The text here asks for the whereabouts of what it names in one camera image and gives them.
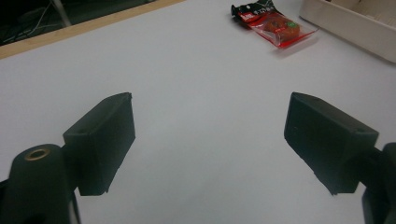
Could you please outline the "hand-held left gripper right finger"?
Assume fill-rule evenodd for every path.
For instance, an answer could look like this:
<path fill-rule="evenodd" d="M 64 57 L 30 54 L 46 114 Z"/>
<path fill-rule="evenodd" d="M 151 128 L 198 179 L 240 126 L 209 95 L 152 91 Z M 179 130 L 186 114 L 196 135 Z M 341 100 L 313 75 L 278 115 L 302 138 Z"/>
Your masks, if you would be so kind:
<path fill-rule="evenodd" d="M 331 194 L 353 193 L 379 132 L 304 93 L 290 96 L 284 137 Z"/>

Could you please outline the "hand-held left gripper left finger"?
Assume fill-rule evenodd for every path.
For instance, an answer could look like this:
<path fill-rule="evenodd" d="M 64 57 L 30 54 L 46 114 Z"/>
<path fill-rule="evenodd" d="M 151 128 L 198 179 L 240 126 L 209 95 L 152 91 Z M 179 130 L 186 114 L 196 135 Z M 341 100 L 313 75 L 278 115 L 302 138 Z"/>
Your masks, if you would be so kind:
<path fill-rule="evenodd" d="M 109 190 L 134 140 L 129 92 L 102 100 L 64 133 L 66 163 L 82 196 Z"/>

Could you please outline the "beige rectangular container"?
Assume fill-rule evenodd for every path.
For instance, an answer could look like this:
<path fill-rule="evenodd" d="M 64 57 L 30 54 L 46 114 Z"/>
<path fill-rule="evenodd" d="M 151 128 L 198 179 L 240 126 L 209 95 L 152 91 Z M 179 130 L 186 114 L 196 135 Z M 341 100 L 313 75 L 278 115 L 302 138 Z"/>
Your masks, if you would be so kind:
<path fill-rule="evenodd" d="M 396 0 L 303 0 L 300 17 L 396 63 Z"/>

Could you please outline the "small red and black packet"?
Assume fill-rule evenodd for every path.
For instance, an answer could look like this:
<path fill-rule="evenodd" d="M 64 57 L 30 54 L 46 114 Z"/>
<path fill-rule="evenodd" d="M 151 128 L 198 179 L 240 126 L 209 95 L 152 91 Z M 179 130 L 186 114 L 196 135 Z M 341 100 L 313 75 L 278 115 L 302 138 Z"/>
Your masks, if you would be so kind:
<path fill-rule="evenodd" d="M 281 49 L 317 31 L 286 17 L 276 8 L 273 0 L 257 0 L 238 7 L 232 5 L 231 14 L 239 22 Z"/>

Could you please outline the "white metal stand frame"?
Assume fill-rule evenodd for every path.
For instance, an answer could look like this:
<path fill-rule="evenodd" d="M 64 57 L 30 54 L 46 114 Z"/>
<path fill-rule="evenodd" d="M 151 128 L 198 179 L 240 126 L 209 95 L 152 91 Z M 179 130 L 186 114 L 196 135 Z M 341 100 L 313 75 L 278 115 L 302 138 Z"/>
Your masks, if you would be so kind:
<path fill-rule="evenodd" d="M 64 9 L 64 5 L 61 0 L 50 0 L 50 2 L 53 4 L 54 8 L 60 15 L 60 18 L 62 20 L 62 23 L 64 27 L 69 27 L 72 25 L 71 21 L 69 20 L 66 11 Z"/>

